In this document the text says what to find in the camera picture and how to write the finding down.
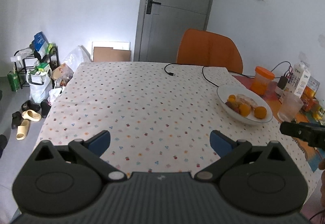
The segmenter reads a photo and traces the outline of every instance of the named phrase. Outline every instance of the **white plate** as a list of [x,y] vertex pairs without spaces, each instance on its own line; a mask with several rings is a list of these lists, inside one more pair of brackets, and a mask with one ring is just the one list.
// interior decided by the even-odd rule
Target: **white plate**
[[[254,112],[251,111],[250,114],[247,117],[243,117],[237,112],[233,111],[231,108],[229,108],[225,103],[227,102],[227,99],[230,95],[237,95],[237,94],[243,94],[245,96],[250,97],[253,99],[259,107],[265,107],[267,110],[267,115],[264,119],[258,119],[254,117]],[[267,122],[270,122],[273,117],[273,113],[269,105],[257,94],[254,92],[248,90],[245,87],[240,86],[231,86],[231,85],[221,85],[218,87],[217,95],[219,98],[219,101],[221,102],[222,107],[225,109],[225,111],[234,119],[248,124],[248,125],[261,125]]]

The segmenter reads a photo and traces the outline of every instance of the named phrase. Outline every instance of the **person's hand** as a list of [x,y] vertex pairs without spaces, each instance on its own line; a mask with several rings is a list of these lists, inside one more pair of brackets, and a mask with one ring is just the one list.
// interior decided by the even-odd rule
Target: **person's hand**
[[[324,170],[325,169],[325,159],[323,159],[320,164],[318,165],[319,170]],[[322,173],[322,186],[321,186],[321,204],[325,208],[325,171]]]

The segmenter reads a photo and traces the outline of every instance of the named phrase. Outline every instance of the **orange lid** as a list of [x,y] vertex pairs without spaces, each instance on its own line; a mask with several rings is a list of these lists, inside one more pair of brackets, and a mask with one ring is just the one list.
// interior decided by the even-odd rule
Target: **orange lid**
[[273,80],[275,78],[274,73],[260,66],[256,66],[255,72],[269,80]]

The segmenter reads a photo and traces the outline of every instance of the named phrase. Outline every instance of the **orange chair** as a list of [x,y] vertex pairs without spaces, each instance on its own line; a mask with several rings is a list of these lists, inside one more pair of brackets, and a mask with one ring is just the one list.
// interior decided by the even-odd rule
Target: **orange chair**
[[243,73],[243,61],[230,38],[212,32],[188,29],[177,53],[178,64],[226,67]]

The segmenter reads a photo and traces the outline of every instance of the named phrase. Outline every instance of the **milk carton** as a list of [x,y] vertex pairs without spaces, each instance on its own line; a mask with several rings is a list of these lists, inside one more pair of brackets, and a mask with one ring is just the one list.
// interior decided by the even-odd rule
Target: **milk carton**
[[[310,78],[310,71],[308,65],[303,61],[295,64],[292,70],[292,75],[290,80],[286,84],[284,91],[292,92],[296,96],[301,97],[304,89],[307,86],[308,80]],[[285,97],[285,93],[281,96],[280,102],[282,103]]]

